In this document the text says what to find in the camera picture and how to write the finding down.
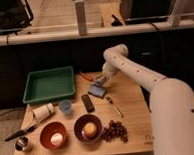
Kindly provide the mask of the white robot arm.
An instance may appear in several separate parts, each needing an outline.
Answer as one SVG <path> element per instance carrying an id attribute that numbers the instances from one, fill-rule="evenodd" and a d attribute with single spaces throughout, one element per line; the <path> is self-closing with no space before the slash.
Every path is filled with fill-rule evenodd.
<path id="1" fill-rule="evenodd" d="M 150 93 L 154 155 L 194 155 L 194 91 L 180 79 L 128 60 L 128 53 L 124 44 L 104 51 L 103 82 L 121 70 Z"/>

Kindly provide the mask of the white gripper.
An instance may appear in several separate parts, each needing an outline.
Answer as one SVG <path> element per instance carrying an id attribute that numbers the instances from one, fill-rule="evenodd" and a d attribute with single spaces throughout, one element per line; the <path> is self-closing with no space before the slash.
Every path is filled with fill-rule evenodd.
<path id="1" fill-rule="evenodd" d="M 112 72 L 110 70 L 104 70 L 100 75 L 95 78 L 95 84 L 97 86 L 104 86 L 105 83 L 111 78 Z"/>

